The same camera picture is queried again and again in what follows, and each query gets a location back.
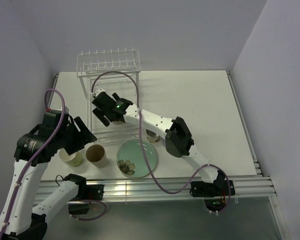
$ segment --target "paper cup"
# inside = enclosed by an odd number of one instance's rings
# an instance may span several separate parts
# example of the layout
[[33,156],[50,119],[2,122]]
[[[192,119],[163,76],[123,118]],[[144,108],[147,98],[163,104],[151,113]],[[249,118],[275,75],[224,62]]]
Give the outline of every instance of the paper cup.
[[82,161],[82,156],[81,156],[80,152],[77,151],[74,154],[68,155],[68,153],[66,152],[66,150],[64,148],[62,148],[59,151],[59,158],[61,159],[62,162],[64,162],[65,164],[68,164],[71,167],[79,166]]
[[92,145],[85,152],[86,159],[98,168],[103,168],[107,164],[106,151],[103,146]]

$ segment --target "small cup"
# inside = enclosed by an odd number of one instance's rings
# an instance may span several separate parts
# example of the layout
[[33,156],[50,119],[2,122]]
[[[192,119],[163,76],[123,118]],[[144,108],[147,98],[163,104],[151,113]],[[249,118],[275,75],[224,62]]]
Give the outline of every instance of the small cup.
[[159,142],[160,136],[158,134],[148,129],[145,132],[146,132],[146,139],[148,139],[149,143],[155,144]]
[[81,164],[82,156],[80,152],[76,152],[74,154],[68,155],[64,148],[60,149],[59,151],[59,158],[65,164],[68,164],[71,167],[77,167]]
[[103,168],[107,164],[106,151],[103,146],[92,145],[85,152],[86,159],[97,168]]

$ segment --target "white wall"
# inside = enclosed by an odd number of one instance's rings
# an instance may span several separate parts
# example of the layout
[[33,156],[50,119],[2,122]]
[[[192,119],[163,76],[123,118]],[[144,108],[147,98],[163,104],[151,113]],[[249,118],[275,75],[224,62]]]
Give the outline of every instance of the white wall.
[[53,75],[9,0],[0,0],[0,213],[17,140],[42,120]]
[[300,239],[300,0],[268,0],[232,71],[262,170]]
[[11,0],[55,72],[81,51],[139,50],[143,70],[231,70],[266,0]]

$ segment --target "white table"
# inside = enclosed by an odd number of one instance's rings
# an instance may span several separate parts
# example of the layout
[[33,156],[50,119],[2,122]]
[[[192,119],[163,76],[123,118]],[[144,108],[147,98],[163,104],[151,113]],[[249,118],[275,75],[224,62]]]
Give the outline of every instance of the white table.
[[[76,73],[61,72],[55,89],[63,94],[69,113],[73,117],[80,116],[87,123],[87,100]],[[257,174],[225,71],[142,71],[139,89],[143,109],[185,120],[195,144],[210,163],[222,168],[229,176]],[[57,109],[60,106],[61,101],[54,94],[50,107]],[[97,168],[85,159],[87,148],[80,151],[83,161],[78,167],[64,164],[57,153],[42,180],[52,181],[58,174],[66,176],[70,173],[94,180],[127,179],[116,163],[117,152],[123,143],[104,145],[108,158],[108,165],[104,168]],[[194,170],[182,158],[169,155],[161,142],[154,147],[158,155],[154,170],[157,178],[181,178],[193,174]]]

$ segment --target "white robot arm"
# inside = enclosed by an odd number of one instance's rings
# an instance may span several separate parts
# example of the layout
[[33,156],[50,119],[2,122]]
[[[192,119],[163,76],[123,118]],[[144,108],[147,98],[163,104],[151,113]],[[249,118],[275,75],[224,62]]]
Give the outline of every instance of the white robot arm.
[[[63,183],[54,193],[33,207],[42,175],[57,150],[64,148],[71,155],[83,149],[86,144],[97,140],[79,117],[73,119],[68,112],[65,112],[61,127],[53,140],[23,173],[26,164],[45,144],[60,119],[61,111],[47,110],[44,113],[42,124],[38,124],[17,141],[13,179],[0,215],[0,239],[42,240],[55,214],[71,199],[85,197],[86,179],[70,174],[64,178]],[[17,183],[20,176],[23,176],[22,180]]]
[[[92,103],[96,108],[92,111],[100,121],[108,126],[110,122],[122,121],[139,125],[137,105],[131,101],[120,98],[116,93],[110,97],[103,88],[98,88],[93,93]],[[198,151],[192,135],[181,117],[176,119],[156,115],[140,109],[142,126],[165,139],[166,150],[176,158],[183,158],[194,170],[197,170],[208,160]],[[206,183],[213,183],[218,176],[215,168],[207,167],[198,172]]]

